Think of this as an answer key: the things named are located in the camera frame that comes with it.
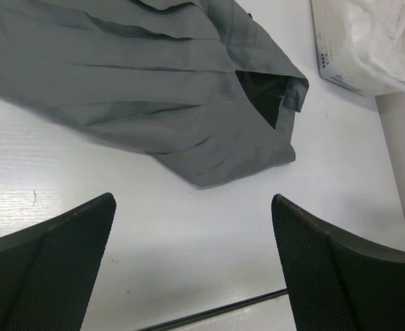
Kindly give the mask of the white plastic basket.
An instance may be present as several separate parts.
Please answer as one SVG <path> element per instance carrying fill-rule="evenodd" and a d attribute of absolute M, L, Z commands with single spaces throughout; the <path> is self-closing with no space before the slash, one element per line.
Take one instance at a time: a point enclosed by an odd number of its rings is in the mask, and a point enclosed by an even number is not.
<path fill-rule="evenodd" d="M 405 81 L 376 71 L 356 54 L 347 1 L 312 1 L 311 5 L 323 79 L 363 95 L 405 92 Z"/>

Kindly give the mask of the white crumpled cloth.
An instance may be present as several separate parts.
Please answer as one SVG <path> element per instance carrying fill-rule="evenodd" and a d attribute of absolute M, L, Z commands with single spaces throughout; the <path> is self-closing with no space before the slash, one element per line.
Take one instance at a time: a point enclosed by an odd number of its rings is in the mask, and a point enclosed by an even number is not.
<path fill-rule="evenodd" d="M 357 56 L 405 82 L 405 1 L 349 1 L 348 18 Z"/>

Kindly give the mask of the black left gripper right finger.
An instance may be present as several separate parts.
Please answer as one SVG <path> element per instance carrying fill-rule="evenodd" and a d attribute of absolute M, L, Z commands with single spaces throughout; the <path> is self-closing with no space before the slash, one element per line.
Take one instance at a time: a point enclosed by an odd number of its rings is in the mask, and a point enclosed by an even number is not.
<path fill-rule="evenodd" d="M 405 330 L 405 252 L 323 221 L 280 194 L 275 239 L 297 330 Z"/>

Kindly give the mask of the grey pleated skirt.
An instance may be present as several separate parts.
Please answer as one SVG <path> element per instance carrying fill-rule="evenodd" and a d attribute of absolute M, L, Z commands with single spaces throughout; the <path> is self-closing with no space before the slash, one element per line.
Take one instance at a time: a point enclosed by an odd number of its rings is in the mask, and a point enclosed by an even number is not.
<path fill-rule="evenodd" d="M 0 1 L 0 98 L 201 188 L 293 162 L 308 88 L 235 1 Z"/>

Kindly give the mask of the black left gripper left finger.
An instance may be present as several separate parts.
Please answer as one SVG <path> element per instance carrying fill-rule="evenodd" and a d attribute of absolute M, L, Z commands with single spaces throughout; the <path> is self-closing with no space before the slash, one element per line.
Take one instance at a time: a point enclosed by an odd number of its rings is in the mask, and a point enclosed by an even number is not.
<path fill-rule="evenodd" d="M 0 330 L 80 330 L 115 216 L 105 193 L 0 237 Z"/>

